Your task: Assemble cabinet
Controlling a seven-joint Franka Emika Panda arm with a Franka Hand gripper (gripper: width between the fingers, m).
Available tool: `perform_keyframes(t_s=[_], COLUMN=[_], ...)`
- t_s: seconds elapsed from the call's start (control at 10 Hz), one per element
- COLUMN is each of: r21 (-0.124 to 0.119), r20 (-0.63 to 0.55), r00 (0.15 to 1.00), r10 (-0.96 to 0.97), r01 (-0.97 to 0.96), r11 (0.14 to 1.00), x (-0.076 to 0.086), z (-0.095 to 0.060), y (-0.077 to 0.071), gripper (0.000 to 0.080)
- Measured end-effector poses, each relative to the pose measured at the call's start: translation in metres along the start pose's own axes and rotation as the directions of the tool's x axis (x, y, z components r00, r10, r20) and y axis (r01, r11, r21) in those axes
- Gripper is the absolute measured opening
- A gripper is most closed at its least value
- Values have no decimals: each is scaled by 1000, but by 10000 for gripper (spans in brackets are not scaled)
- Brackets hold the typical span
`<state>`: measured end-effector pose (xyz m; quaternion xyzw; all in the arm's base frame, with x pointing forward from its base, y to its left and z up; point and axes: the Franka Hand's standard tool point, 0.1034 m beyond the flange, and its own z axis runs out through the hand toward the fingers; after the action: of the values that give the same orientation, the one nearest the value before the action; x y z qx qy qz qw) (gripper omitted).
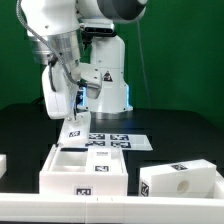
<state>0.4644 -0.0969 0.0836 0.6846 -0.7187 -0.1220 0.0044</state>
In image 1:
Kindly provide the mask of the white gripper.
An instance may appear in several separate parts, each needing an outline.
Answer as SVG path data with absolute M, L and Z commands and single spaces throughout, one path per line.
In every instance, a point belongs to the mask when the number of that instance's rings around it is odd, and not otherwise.
M 47 113 L 51 119 L 77 121 L 77 113 L 73 112 L 77 86 L 71 83 L 59 63 L 53 68 L 47 66 L 42 73 L 42 87 Z

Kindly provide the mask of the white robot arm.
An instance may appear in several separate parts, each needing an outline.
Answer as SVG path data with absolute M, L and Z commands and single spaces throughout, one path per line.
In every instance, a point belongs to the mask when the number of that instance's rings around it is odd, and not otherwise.
M 125 44 L 115 25 L 140 20 L 148 0 L 17 0 L 16 14 L 45 66 L 48 115 L 88 110 L 98 119 L 131 113 L 124 81 Z

